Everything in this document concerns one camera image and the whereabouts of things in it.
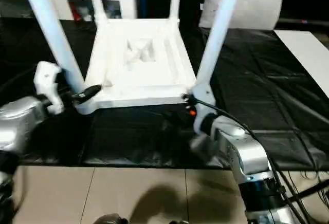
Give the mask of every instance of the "beige floor tile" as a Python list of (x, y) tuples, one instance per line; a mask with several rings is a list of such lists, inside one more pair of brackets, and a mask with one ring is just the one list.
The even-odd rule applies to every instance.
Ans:
[[(94, 168), (28, 166), (28, 193), (14, 224), (79, 224)], [(21, 194), (22, 169), (16, 179)]]
[[(290, 180), (288, 172), (284, 172), (284, 174), (286, 175), (288, 180)], [(316, 178), (316, 174), (314, 172), (307, 172), (306, 176), (310, 179), (305, 179), (300, 172), (291, 172), (290, 175), (299, 192), (306, 190), (307, 188), (314, 186), (318, 183), (318, 179)], [(326, 172), (320, 172), (320, 178), (321, 180), (328, 179), (329, 175)], [(288, 196), (291, 196), (291, 193), (289, 192), (287, 187), (286, 189)], [(303, 203), (305, 205), (306, 210), (314, 219), (322, 222), (329, 221), (329, 210), (322, 203), (318, 194), (313, 194), (311, 196), (303, 198)]]
[(325, 33), (312, 33), (319, 41), (329, 42), (329, 36)]
[(111, 213), (131, 224), (186, 219), (184, 170), (96, 169), (82, 224)]
[(186, 182), (190, 223), (246, 223), (231, 171), (186, 170)]

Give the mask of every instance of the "black wire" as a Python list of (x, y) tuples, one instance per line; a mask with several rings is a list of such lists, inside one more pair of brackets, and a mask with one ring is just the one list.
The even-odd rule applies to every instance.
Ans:
[[(289, 171), (288, 171), (288, 175), (289, 175), (289, 178), (290, 178), (290, 180), (291, 180), (291, 183), (293, 184), (293, 187), (294, 187), (295, 191), (297, 192), (297, 194), (299, 194), (299, 191), (298, 191), (298, 189), (297, 189), (297, 187), (296, 187), (296, 185), (295, 185), (295, 182), (293, 181), (293, 178), (291, 177), (291, 174), (290, 174)], [(308, 216), (309, 216), (309, 218), (311, 218), (312, 220), (315, 220), (315, 219), (309, 214), (309, 212), (308, 212)]]
[[(317, 165), (316, 165), (316, 163), (315, 163), (315, 161), (314, 161), (312, 155), (311, 155), (310, 152), (308, 151), (308, 149), (307, 149), (305, 143), (302, 143), (302, 144), (304, 145), (305, 152), (307, 153), (307, 155), (308, 155), (310, 161), (312, 162), (313, 168), (315, 168), (315, 170), (316, 170), (316, 175), (315, 175), (314, 179), (318, 178), (318, 183), (320, 184), (322, 181), (321, 181), (321, 178), (320, 178), (320, 175), (319, 175), (318, 167), (317, 167)], [(322, 203), (323, 203), (323, 204), (328, 208), (328, 210), (329, 210), (329, 203), (328, 203), (328, 200), (327, 200), (327, 197), (326, 197), (326, 195), (325, 195), (325, 192), (324, 192), (324, 189), (323, 189), (323, 188), (320, 189), (320, 191), (318, 191), (318, 196), (319, 196), (320, 200), (322, 201)]]
[(10, 80), (8, 80), (6, 83), (4, 83), (3, 85), (0, 86), (0, 93), (2, 91), (4, 91), (9, 85), (11, 85), (12, 83), (14, 83), (16, 80), (20, 79), (21, 77), (25, 76), (26, 74), (30, 73), (31, 71), (33, 71), (35, 69), (34, 65), (33, 67), (20, 72), (19, 74), (17, 74), (15, 77), (11, 78)]
[[(307, 175), (307, 172), (301, 172), (300, 175), (304, 178), (304, 179), (308, 179), (308, 180), (315, 180), (315, 179), (318, 179), (318, 182), (321, 183), (321, 178), (320, 178), (320, 175), (319, 175), (319, 172), (316, 172), (316, 175), (313, 177), (313, 178), (310, 178), (308, 177)], [(319, 190), (318, 192), (318, 196), (321, 200), (321, 202), (326, 206), (326, 208), (329, 210), (329, 202), (328, 202), (328, 199), (325, 195), (325, 192), (324, 192), (324, 189), (321, 189)]]
[[(253, 133), (253, 131), (251, 129), (249, 129), (245, 124), (241, 123), (236, 117), (234, 117), (233, 115), (229, 114), (228, 112), (214, 106), (214, 105), (211, 105), (209, 103), (206, 103), (202, 100), (199, 100), (195, 97), (190, 97), (192, 99), (192, 101), (196, 102), (196, 103), (199, 103), (199, 104), (202, 104), (204, 106), (207, 106), (209, 108), (212, 108), (214, 110), (216, 110), (218, 112), (219, 115), (224, 115), (224, 116), (227, 116), (228, 118), (234, 120), (236, 123), (238, 123), (241, 127), (243, 127), (246, 131), (249, 132), (249, 134), (255, 139), (258, 141), (255, 133)], [(307, 221), (308, 224), (310, 224), (310, 220), (308, 218), (308, 212), (306, 211), (305, 207), (303, 207), (303, 205), (300, 203), (300, 199), (298, 197), (298, 195), (296, 194), (296, 192), (294, 191), (294, 189), (292, 188), (290, 182), (287, 180), (287, 178), (285, 177), (285, 175), (283, 174), (283, 172), (280, 170), (279, 166), (276, 164), (276, 162), (274, 162), (274, 160), (272, 158), (270, 158), (268, 156), (268, 160), (269, 160), (269, 163), (271, 164), (271, 167), (272, 167), (272, 171), (273, 171), (273, 175), (276, 179), (276, 182), (278, 184), (278, 187), (282, 187), (281, 185), (281, 182), (280, 182), (280, 178), (278, 176), (278, 173), (280, 173), (281, 177), (285, 180), (285, 183), (287, 184), (287, 186), (289, 187), (289, 190), (291, 191), (291, 193), (295, 196), (296, 200), (297, 200), (297, 203), (299, 202), (299, 207), (301, 208), (301, 211), (303, 213), (303, 215), (305, 216), (305, 219)], [(298, 221), (300, 222), (300, 224), (305, 224), (305, 221), (304, 219), (301, 217), (301, 215), (299, 214), (299, 212), (297, 211), (297, 209), (295, 208), (295, 206), (293, 205), (293, 203), (289, 200), (287, 194), (285, 192), (282, 192), (281, 193), (283, 198), (285, 199), (286, 203), (288, 204), (288, 206), (290, 207), (290, 209), (292, 210), (292, 212), (294, 213), (294, 215), (296, 216), (296, 218), (298, 219)]]

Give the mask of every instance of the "white pillow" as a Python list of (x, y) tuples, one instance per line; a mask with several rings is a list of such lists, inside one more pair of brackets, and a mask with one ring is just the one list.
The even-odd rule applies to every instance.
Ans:
[[(222, 0), (205, 0), (199, 26), (210, 28)], [(237, 0), (230, 28), (272, 30), (276, 25), (282, 0)]]

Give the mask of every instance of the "black plastic sheet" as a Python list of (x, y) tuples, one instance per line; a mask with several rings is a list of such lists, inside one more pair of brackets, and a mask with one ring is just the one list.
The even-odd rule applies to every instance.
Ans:
[[(95, 28), (63, 22), (83, 75)], [(195, 72), (208, 31), (181, 29)], [(0, 102), (33, 94), (33, 67), (54, 61), (37, 23), (0, 21)], [(22, 71), (25, 75), (10, 80)], [(255, 131), (285, 170), (328, 170), (328, 98), (273, 32), (230, 30), (211, 81), (219, 107)], [(32, 134), (26, 164), (223, 168), (225, 157), (205, 163), (191, 152), (195, 137), (183, 105), (97, 110), (74, 109)], [(214, 151), (211, 143), (206, 146)]]

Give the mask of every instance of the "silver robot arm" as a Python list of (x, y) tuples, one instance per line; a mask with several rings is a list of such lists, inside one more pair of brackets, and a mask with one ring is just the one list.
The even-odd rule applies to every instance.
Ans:
[(0, 108), (0, 151), (22, 154), (30, 133), (47, 117), (44, 104), (24, 97)]
[(246, 207), (248, 223), (297, 224), (276, 183), (262, 145), (234, 120), (219, 116), (210, 137), (227, 156)]
[(0, 223), (9, 224), (17, 212), (13, 202), (13, 176), (20, 163), (32, 131), (49, 115), (64, 111), (62, 99), (79, 105), (100, 90), (100, 85), (73, 94), (65, 88), (60, 94), (55, 83), (60, 68), (52, 63), (39, 62), (34, 76), (37, 95), (21, 98), (0, 107)]
[(300, 223), (282, 197), (284, 189), (278, 184), (260, 142), (229, 114), (217, 113), (197, 88), (192, 89), (192, 93), (183, 98), (187, 108), (195, 114), (194, 130), (198, 134), (207, 134), (213, 142), (211, 150), (226, 156), (239, 185), (248, 223)]

